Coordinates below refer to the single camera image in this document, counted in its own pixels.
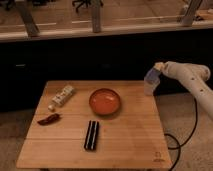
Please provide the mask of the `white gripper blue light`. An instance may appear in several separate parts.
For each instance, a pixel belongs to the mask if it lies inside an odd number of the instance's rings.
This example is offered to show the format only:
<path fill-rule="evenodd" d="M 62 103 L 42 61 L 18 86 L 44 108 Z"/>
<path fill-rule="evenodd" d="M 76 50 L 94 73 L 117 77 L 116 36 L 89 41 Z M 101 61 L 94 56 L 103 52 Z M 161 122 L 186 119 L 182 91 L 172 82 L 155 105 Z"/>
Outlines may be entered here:
<path fill-rule="evenodd" d="M 147 72 L 144 77 L 144 94 L 152 96 L 158 85 L 160 84 L 159 76 L 164 68 L 163 62 L 156 62 L 154 66 Z"/>

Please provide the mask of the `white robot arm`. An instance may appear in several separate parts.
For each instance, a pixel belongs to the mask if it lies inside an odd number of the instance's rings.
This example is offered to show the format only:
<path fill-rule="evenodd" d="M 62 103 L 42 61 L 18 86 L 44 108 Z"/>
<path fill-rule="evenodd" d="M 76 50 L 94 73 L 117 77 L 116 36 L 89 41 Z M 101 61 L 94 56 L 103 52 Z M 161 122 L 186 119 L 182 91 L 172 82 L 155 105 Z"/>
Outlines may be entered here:
<path fill-rule="evenodd" d="M 156 62 L 144 77 L 145 95 L 151 96 L 154 93 L 160 84 L 161 74 L 177 80 L 213 120 L 213 90 L 206 84 L 211 72 L 207 66 L 174 61 Z"/>

